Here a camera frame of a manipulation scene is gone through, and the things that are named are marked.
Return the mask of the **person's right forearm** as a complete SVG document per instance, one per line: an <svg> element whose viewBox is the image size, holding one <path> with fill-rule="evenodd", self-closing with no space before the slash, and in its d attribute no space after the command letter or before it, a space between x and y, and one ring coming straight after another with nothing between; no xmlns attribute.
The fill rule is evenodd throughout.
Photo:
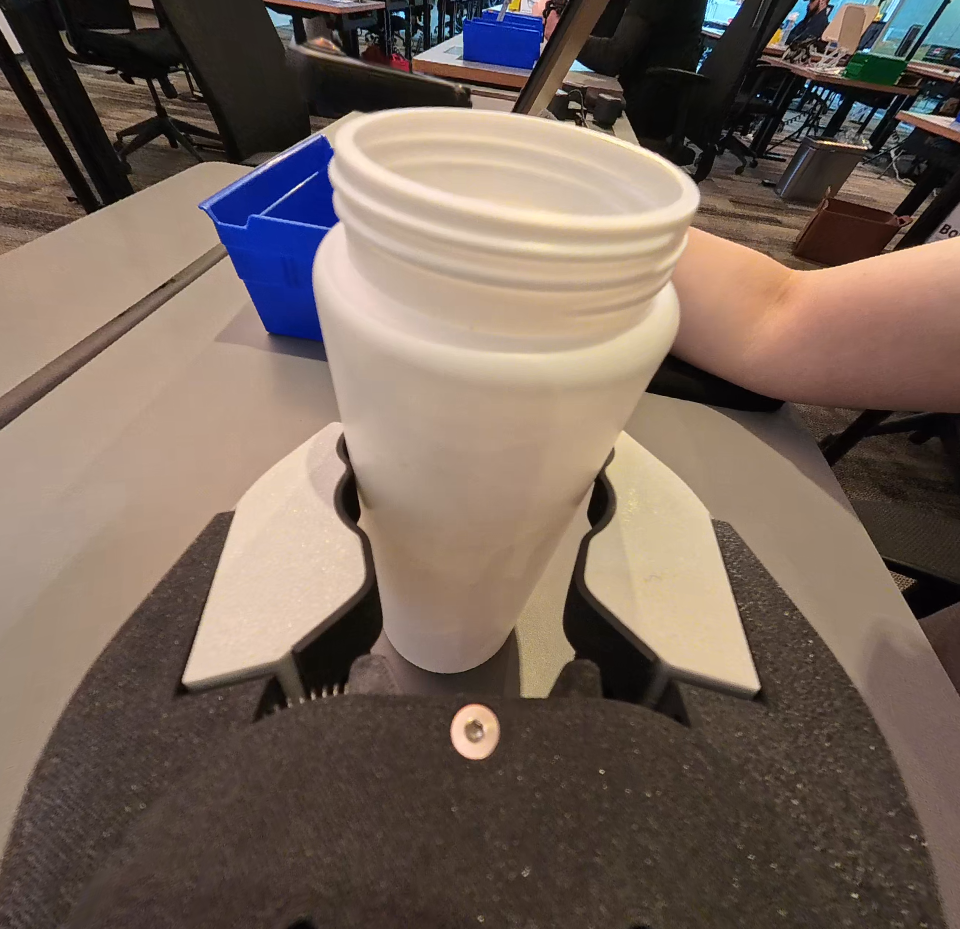
<svg viewBox="0 0 960 929"><path fill-rule="evenodd" d="M795 270L696 228L673 274L672 353L760 395L959 411L958 239Z"/></svg>

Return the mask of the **blue storage box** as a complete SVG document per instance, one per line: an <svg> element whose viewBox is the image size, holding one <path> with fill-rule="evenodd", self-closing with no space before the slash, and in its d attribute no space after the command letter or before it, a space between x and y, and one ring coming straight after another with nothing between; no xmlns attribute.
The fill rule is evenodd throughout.
<svg viewBox="0 0 960 929"><path fill-rule="evenodd" d="M462 59L501 68L533 70L545 37L542 16L484 13L462 25Z"/></svg>

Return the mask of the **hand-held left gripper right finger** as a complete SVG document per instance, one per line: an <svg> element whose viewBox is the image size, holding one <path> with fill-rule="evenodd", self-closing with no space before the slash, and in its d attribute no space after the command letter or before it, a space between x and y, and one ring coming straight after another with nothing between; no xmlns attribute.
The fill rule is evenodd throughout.
<svg viewBox="0 0 960 929"><path fill-rule="evenodd" d="M594 483L572 594L651 666L644 701L672 681L751 700L762 683L712 516L630 434Z"/></svg>

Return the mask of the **grey trash can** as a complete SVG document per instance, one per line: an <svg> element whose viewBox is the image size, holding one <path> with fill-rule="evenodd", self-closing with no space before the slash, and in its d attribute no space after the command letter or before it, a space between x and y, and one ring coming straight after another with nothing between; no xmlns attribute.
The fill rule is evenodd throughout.
<svg viewBox="0 0 960 929"><path fill-rule="evenodd" d="M870 148L865 143L806 138L789 158L774 184L783 201L813 205L836 196Z"/></svg>

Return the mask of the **silver metal pole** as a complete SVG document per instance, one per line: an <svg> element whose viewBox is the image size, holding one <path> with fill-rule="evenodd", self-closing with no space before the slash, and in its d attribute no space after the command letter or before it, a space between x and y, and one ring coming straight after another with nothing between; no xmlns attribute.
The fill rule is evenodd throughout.
<svg viewBox="0 0 960 929"><path fill-rule="evenodd" d="M567 0L512 113L537 116L549 106L610 1Z"/></svg>

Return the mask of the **white plastic bottle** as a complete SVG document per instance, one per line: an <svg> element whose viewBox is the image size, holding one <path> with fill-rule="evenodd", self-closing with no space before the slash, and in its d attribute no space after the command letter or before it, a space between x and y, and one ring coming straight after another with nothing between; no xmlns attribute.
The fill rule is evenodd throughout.
<svg viewBox="0 0 960 929"><path fill-rule="evenodd" d="M672 347L700 193L555 119L350 120L318 321L385 634L434 673L508 639Z"/></svg>

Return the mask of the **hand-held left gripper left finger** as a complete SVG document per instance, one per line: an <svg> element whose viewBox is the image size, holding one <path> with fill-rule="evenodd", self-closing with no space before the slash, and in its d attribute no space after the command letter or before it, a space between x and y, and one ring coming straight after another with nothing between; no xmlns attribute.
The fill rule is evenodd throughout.
<svg viewBox="0 0 960 929"><path fill-rule="evenodd" d="M330 691L382 633L354 470L333 422L261 476L233 513L182 676L189 691L266 678Z"/></svg>

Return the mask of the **framed marker sign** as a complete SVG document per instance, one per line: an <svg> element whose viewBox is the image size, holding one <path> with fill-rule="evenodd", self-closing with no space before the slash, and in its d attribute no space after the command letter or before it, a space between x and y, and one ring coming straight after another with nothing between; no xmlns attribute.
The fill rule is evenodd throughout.
<svg viewBox="0 0 960 929"><path fill-rule="evenodd" d="M921 170L914 185L894 211L909 221L896 251L958 236L959 144L930 136L919 161Z"/></svg>

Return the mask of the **green box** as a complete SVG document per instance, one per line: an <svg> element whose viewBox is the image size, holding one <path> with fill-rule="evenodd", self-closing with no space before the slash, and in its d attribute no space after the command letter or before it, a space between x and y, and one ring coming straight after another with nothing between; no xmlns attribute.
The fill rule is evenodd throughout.
<svg viewBox="0 0 960 929"><path fill-rule="evenodd" d="M904 58L878 55L864 50L854 53L847 60L842 75L848 81L893 86L902 78L907 65Z"/></svg>

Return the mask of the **brown cardboard box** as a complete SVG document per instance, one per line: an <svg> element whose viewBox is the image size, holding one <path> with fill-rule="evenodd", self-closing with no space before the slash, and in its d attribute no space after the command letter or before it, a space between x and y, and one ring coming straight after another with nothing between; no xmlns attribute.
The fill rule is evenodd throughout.
<svg viewBox="0 0 960 929"><path fill-rule="evenodd" d="M912 221L911 215L846 201L828 192L800 231L791 254L826 267L873 258Z"/></svg>

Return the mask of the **blue plastic bin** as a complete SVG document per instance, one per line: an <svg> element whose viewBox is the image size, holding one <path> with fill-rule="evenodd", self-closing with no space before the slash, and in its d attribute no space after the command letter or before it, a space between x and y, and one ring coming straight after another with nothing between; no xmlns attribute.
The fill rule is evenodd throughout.
<svg viewBox="0 0 960 929"><path fill-rule="evenodd" d="M199 204L272 335L323 340L313 264L339 221L332 157L330 140L312 135Z"/></svg>

